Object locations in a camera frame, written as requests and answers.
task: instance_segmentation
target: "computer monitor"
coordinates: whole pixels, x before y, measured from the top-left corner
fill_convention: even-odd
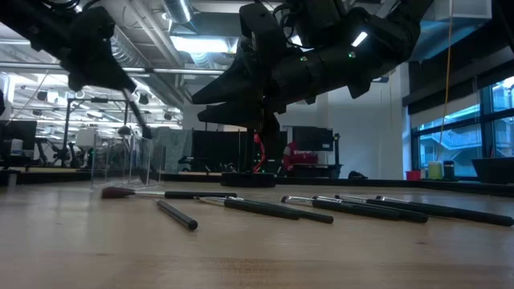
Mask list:
[[[23,140],[23,154],[27,157],[33,157],[37,126],[37,121],[16,120],[8,122],[1,120],[0,136],[4,142],[13,139]]]
[[[331,128],[293,127],[292,139],[298,149],[313,152],[332,152],[333,130]]]

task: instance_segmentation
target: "red cup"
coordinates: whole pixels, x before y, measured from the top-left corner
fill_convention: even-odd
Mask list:
[[[420,181],[421,180],[421,171],[408,171],[407,181]]]

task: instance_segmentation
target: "yellow cable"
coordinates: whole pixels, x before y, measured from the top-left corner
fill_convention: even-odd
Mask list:
[[[448,105],[448,96],[450,95],[450,66],[451,66],[451,33],[453,31],[453,7],[454,1],[451,2],[451,12],[450,12],[450,27],[448,28],[448,61],[447,61],[447,86],[446,86],[446,98],[444,100],[444,109],[443,109],[443,123],[441,124],[441,136],[439,137],[439,146],[437,147],[437,160],[441,157],[440,149],[443,143],[443,132],[444,132],[444,120],[447,115],[447,105]]]

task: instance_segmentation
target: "desk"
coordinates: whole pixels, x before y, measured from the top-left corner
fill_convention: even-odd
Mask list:
[[[514,216],[512,199],[426,189],[278,185],[167,189],[386,195]],[[172,200],[199,222],[189,232],[148,199],[99,200],[88,183],[0,193],[2,288],[514,288],[514,229],[431,218],[425,225],[332,214],[332,225]]]

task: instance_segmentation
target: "silver ferrule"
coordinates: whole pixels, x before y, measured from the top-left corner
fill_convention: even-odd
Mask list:
[[[217,205],[217,206],[225,206],[225,198],[224,197],[196,197],[195,199],[199,201],[203,201],[207,204]]]
[[[165,192],[137,191],[136,195],[141,197],[163,197]]]
[[[342,201],[350,201],[354,203],[366,203],[366,199],[363,197],[354,197],[354,196],[342,196],[339,195],[339,199]]]
[[[283,198],[285,203],[300,205],[300,206],[312,206],[312,199],[308,197],[285,197]]]
[[[323,196],[317,196],[316,200],[320,200],[320,201],[333,201],[333,202],[338,202],[338,203],[341,202],[340,199],[336,199],[336,198],[333,198],[333,197],[323,197]]]
[[[395,199],[395,198],[391,198],[391,197],[382,197],[382,196],[380,196],[380,198],[378,200],[380,200],[380,201],[394,201],[394,202],[399,202],[399,203],[408,203],[408,201],[405,201],[405,200],[399,200],[399,199]]]

